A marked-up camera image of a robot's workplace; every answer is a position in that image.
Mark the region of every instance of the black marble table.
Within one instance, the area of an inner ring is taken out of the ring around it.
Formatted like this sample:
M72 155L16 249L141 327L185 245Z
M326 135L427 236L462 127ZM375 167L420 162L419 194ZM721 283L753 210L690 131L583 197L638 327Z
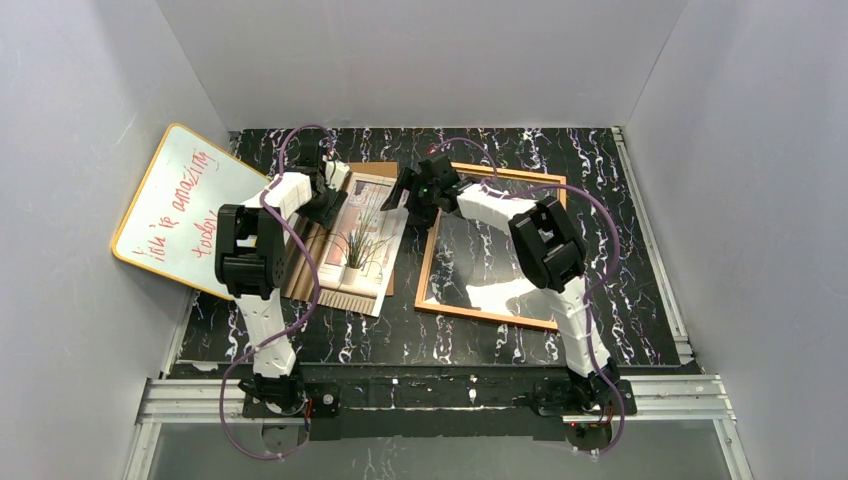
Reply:
M246 130L233 140L235 155L260 171L277 169L287 130ZM464 136L485 145L503 168L564 175L609 208L618 225L622 263L611 284L594 298L601 338L623 365L677 366L674 339L663 308L636 209L609 129L420 129L351 128L332 130L333 145L348 162L397 161L412 165L443 139ZM315 141L306 131L301 141ZM290 144L296 160L300 142ZM450 147L453 161L486 164L464 144ZM603 270L609 234L600 216L569 197L568 214L584 234L589 282ZM350 364L564 365L558 334L550 331L451 318L413 308L427 232L407 227L395 265L395 294L379 318L319 307L292 335L301 362ZM471 255L457 249L456 256ZM302 302L283 299L287 318L305 311ZM245 352L247 333L234 302L198 294L191 310L178 363L230 363Z

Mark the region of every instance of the wooden frame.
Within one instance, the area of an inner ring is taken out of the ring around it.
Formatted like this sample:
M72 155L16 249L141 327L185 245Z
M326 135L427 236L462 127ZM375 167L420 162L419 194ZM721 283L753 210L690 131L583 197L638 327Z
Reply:
M454 169L459 173L469 175L479 175L484 177L492 176L491 167L482 165L469 165L465 163L452 163ZM520 170L498 169L498 177L508 178L512 180L525 180L534 183L558 183L565 185L565 177L561 175L548 175L546 173L531 173ZM565 190L560 189L556 195L563 205L565 205ZM430 228L427 236L427 245L424 247L424 261L421 265L421 274L418 277L418 290L415 293L415 309L440 315L450 315L453 317L471 318L476 320L494 321L506 323L510 325L518 325L522 327L534 327L545 329L557 329L557 324L550 320L538 320L535 318L514 317L498 313L483 312L470 308L455 307L452 305L434 304L425 301L427 295L427 284L430 280L430 267L433 264L433 255L436 249L436 242L439 232L439 221L441 215L436 217L436 223Z

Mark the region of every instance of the glass pane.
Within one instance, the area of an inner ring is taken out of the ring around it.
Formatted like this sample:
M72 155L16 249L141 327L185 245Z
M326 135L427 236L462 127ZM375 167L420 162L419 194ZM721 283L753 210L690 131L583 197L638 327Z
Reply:
M280 451L298 428L233 425L254 452ZM633 421L621 443L597 462L566 442L526 437L364 438L310 442L284 462L252 460L230 446L218 425L162 426L150 478L165 479L729 479L712 421Z

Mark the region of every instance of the picture frame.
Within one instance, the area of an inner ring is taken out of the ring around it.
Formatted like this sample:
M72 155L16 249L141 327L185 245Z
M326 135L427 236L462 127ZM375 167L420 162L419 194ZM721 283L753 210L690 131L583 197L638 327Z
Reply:
M488 166L470 165L470 164L464 164L464 163L452 163L451 165L461 175L465 174L465 175L473 175L475 177L492 177L492 169L491 169L491 167L488 167ZM513 182L512 186L514 186L514 187L517 186L517 185L520 185L521 184L520 182L525 182L526 184L529 184L528 188L529 188L529 186L535 186L536 184L562 184L562 185L566 184L566 178L564 176L561 176L561 175L549 175L549 174L545 174L545 173L526 172L526 171L521 171L521 170L510 170L510 169L498 169L498 180L497 181ZM565 205L566 192L565 192L564 189L559 189L556 193L550 192L549 194L543 194L539 198L541 198L543 196L555 196L555 197L559 198L559 200L563 203L563 205ZM459 222L469 223L467 220L458 219L457 217L451 217L450 215L444 215L444 217L445 218L443 218L443 214L440 213L440 215L436 218L436 223L433 225L433 227L430 228L430 231L427 235L427 244L424 248L424 259L423 259L422 266L421 266L421 273L420 273L419 278L418 278L418 289L417 289L416 295L415 295L415 303L414 303L415 309L420 310L420 311L424 311L424 312L434 313L434 314L437 314L437 315L448 315L448 316L452 316L452 317L460 317L460 318L467 318L467 319L473 319L473 320L492 321L492 322L503 323L503 324L507 324L507 325L516 325L516 326L521 326L521 327L532 327L532 328L556 330L557 324L556 324L555 321L553 321L552 316L547 316L547 318L533 318L533 317L530 317L530 316L514 315L511 312L506 311L506 309L509 308L509 305L508 305L509 302L505 303L503 306L499 305L497 308L488 308L487 309L485 307L474 308L474 307L469 307L468 305L463 306L463 305L454 305L454 304L449 304L449 303L440 303L439 301L436 300L436 295L431 290L433 290L434 288L438 288L437 284L439 282L439 279L437 277L439 275L437 273L434 276L434 278L432 278L432 279L431 279L431 275L433 275L433 273L434 273L433 272L433 266L434 266L434 262L436 261L435 257L437 256L437 251L439 251L439 255L441 255L443 253L443 252L440 251L440 241L439 241L440 226L445 224L446 221L450 221L450 222L459 221ZM499 240L504 240L503 238L500 238L500 237L506 237L506 240L501 242L501 243L503 243L504 245L509 244L508 247L511 247L511 243L508 242L508 237L503 232L495 231L495 232L489 233L489 235L491 235L491 236L497 235L499 237ZM474 236L474 232L472 231L469 234L469 237L471 237L472 241L474 240L473 236ZM515 255L514 249L512 249L511 255L512 255L512 257L514 257L514 255ZM517 259L515 259L515 258L511 258L510 262L511 262L511 265L517 265ZM454 266L451 266L451 268L450 268L451 275L455 275L455 272L453 272L453 268L454 268ZM503 286L502 290L514 292L516 287L517 287L517 288L526 290L526 293L528 295L532 294L534 292L538 292L538 289L533 287L532 284L529 283L529 280L526 280L526 278L524 278L523 275L520 274L520 269L518 270L518 272L515 272L514 271L515 267L513 266L511 268L512 268L513 272L507 272L508 275L511 277L511 280L508 281L508 282L505 282L505 283L501 283L501 285ZM452 283L453 284L453 283L456 283L456 282L451 280L451 281L443 282L443 283ZM463 295L463 292L461 292L461 288L457 287L456 285L451 285L451 288L453 288L454 290L457 290L457 292L459 292L460 296ZM487 287L486 286L475 287L475 286L468 285L467 287L465 287L465 290L466 290L465 293L467 293L468 297L471 297L471 292L473 290L479 290L479 291L482 292L485 288L487 288ZM493 295L484 295L484 296L489 297L489 298L497 297L497 296L493 296Z

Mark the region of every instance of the marble surface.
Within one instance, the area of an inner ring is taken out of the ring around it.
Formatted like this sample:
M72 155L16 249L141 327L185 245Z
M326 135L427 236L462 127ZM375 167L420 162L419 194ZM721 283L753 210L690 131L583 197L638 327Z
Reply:
M231 147L236 156L260 171L275 172L285 133L246 130L233 140ZM620 364L679 365L611 130L357 128L332 133L333 144L346 161L396 160L400 166L413 164L443 139L464 136L485 145L502 168L564 175L569 184L598 197L610 209L622 242L622 268L615 281L596 294L592 306L599 319L601 338ZM315 140L319 136L317 131L307 131L300 139ZM296 161L298 150L295 139L289 147L290 161ZM464 144L454 143L451 150L454 161L487 163L481 153ZM609 234L600 216L581 200L569 197L567 211L586 239L587 278L594 282L607 261ZM465 270L448 274L445 269L449 263L441 262L434 265L435 272L454 275L446 278L461 274L471 285L480 285L482 277L498 282L517 277L515 268L497 253L505 247L503 239L476 237L469 229L477 227L462 220L450 223L450 241L457 248L445 244L451 254L442 258ZM395 295L386 299L379 318L319 307L310 322L292 335L299 360L358 364L565 364L562 343L554 332L415 311L413 303L426 240L424 229L405 230L395 265ZM456 301L463 301L467 291L458 291ZM283 300L283 310L292 321L305 307L302 302ZM179 361L229 363L246 347L247 333L235 303L198 294Z

